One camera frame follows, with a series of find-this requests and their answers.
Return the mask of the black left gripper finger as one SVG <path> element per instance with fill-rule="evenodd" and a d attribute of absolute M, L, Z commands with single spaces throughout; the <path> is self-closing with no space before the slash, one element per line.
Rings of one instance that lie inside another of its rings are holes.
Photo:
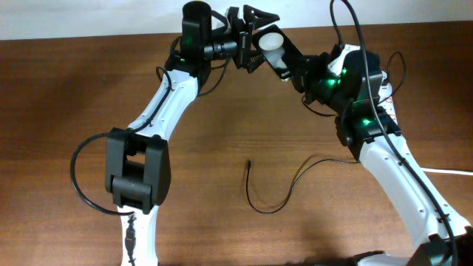
<path fill-rule="evenodd" d="M 280 17 L 277 14 L 273 13 L 266 13 L 261 10 L 252 10 L 251 11 L 251 20 L 252 20 L 252 25 L 253 29 L 257 30 L 261 27 L 264 27 L 266 25 L 272 24 L 276 21 L 280 20 Z"/>
<path fill-rule="evenodd" d="M 260 51 L 251 50 L 248 53 L 248 59 L 246 60 L 246 69 L 248 73 L 254 72 L 259 66 L 265 62 L 265 58 Z"/>

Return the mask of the black smartphone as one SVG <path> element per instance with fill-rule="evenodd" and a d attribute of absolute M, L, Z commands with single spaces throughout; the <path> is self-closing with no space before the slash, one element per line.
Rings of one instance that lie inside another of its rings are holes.
<path fill-rule="evenodd" d="M 277 25 L 254 34 L 252 44 L 282 81 L 289 81 L 304 61 L 303 54 Z"/>

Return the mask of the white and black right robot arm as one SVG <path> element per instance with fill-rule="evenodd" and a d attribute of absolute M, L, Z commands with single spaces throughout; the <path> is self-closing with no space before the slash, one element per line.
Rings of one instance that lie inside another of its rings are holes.
<path fill-rule="evenodd" d="M 357 46 L 305 56 L 293 82 L 305 103 L 336 112 L 338 138 L 378 181 L 400 215 L 415 252 L 398 258 L 370 251 L 343 265 L 471 265 L 472 225 L 433 186 L 411 154 L 392 104 L 389 74 L 376 54 Z"/>

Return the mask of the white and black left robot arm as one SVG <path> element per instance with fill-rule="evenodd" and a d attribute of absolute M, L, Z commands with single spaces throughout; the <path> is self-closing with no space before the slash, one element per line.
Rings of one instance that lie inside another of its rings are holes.
<path fill-rule="evenodd" d="M 169 139 L 187 107 L 202 95 L 212 61 L 234 62 L 253 72 L 262 64 L 251 48 L 253 32 L 279 16 L 245 5 L 225 15 L 203 1 L 183 6 L 182 34 L 171 44 L 160 88 L 126 129 L 106 139 L 105 189 L 118 208 L 122 226 L 122 265 L 158 265 L 156 221 L 169 192 Z"/>

